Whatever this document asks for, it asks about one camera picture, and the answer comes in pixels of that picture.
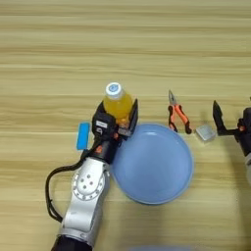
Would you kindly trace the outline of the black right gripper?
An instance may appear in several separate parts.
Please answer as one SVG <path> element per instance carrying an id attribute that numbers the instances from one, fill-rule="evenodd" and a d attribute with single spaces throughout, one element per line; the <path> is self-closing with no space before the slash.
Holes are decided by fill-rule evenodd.
<path id="1" fill-rule="evenodd" d="M 226 133 L 226 127 L 223 121 L 223 113 L 217 101 L 213 103 L 213 118 L 217 128 L 218 135 Z M 240 119 L 236 129 L 228 129 L 228 135 L 233 135 L 240 144 L 244 155 L 251 153 L 251 120 Z"/>

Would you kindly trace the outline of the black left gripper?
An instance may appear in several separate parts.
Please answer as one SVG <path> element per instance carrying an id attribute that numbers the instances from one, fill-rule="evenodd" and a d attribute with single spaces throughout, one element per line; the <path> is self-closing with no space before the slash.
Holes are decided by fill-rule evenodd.
<path id="1" fill-rule="evenodd" d="M 106 113 L 103 101 L 98 105 L 96 113 Z M 94 159 L 104 163 L 112 163 L 118 148 L 128 140 L 135 130 L 138 120 L 138 100 L 135 100 L 129 115 L 129 129 L 119 126 L 105 129 L 100 126 L 92 130 L 94 142 L 86 152 L 85 159 Z"/>

